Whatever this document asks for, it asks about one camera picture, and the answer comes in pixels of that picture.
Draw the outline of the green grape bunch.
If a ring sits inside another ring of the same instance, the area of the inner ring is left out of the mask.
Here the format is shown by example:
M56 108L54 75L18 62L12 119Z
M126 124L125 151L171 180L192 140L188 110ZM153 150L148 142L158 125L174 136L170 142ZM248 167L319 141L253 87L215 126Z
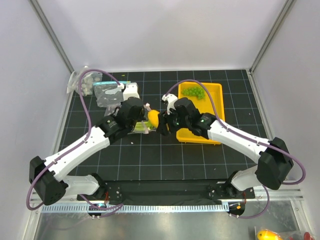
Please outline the green grape bunch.
M182 95L186 97L195 97L198 100L203 100L205 98L205 90L202 87L187 87L182 90Z

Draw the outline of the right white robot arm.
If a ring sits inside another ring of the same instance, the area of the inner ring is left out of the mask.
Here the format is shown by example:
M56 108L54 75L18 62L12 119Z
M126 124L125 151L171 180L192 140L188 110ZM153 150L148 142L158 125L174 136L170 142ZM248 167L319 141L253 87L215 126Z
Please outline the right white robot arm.
M257 137L228 125L211 113L200 113L186 97L168 94L161 100L167 109L158 114L158 133L167 136L187 129L192 135L222 143L256 163L246 170L234 171L221 186L224 195L237 198L243 191L257 186L278 190L284 183L294 164L286 155L288 149L282 139Z

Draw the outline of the green leek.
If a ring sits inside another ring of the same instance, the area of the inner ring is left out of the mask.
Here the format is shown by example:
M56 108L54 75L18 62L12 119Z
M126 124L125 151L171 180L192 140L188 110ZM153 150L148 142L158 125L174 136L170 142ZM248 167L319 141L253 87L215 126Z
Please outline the green leek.
M136 134L149 134L155 132L156 129L157 128L153 127L149 121L140 121L136 123L132 132Z

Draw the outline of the pink zip top bag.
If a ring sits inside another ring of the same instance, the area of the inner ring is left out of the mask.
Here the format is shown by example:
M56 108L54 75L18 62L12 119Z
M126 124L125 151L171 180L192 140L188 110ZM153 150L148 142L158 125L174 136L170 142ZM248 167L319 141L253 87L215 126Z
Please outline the pink zip top bag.
M108 105L106 107L104 116L106 117L108 115L114 114L120 106L121 106L120 102ZM137 122L134 129L132 130L132 132L130 134L149 134L152 131L154 131L153 126L151 125L151 123L147 119L147 120L143 120L141 122Z

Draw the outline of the yellow lemon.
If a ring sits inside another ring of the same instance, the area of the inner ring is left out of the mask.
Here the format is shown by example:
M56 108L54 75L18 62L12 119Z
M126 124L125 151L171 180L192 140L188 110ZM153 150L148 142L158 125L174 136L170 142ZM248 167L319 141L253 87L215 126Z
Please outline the yellow lemon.
M148 121L155 128L159 126L159 114L160 112L154 109L150 110L147 114Z

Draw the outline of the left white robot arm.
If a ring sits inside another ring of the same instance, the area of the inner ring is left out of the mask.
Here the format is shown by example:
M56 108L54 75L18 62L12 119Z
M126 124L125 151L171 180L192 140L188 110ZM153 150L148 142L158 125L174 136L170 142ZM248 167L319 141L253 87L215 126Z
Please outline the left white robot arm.
M30 161L29 181L45 206L68 195L86 195L101 200L108 191L107 184L96 173L70 176L69 173L90 156L126 137L137 122L144 119L143 101L136 97L121 103L116 114L104 117L86 135L59 151Z

